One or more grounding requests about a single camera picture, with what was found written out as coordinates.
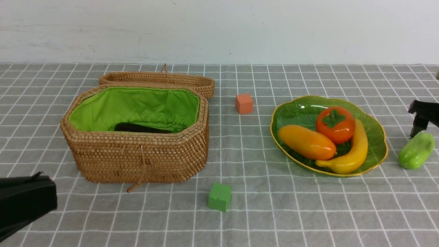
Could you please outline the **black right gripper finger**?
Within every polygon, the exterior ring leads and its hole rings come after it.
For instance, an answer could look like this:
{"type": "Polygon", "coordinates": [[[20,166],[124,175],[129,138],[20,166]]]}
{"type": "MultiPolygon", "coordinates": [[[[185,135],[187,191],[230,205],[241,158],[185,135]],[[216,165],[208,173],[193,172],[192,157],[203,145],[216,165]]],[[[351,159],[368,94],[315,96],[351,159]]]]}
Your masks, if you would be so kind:
{"type": "Polygon", "coordinates": [[[408,108],[408,113],[415,114],[410,138],[412,139],[421,131],[427,130],[428,124],[439,126],[439,104],[413,100],[408,108]]]}

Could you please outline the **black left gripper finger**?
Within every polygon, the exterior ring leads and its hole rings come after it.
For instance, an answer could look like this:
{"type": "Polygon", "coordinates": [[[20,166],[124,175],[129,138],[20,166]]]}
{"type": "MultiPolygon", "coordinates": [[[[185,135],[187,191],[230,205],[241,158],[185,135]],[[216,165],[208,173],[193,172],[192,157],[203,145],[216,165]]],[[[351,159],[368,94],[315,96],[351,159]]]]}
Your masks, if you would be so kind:
{"type": "Polygon", "coordinates": [[[0,241],[58,207],[55,182],[43,172],[0,179],[0,241]]]}

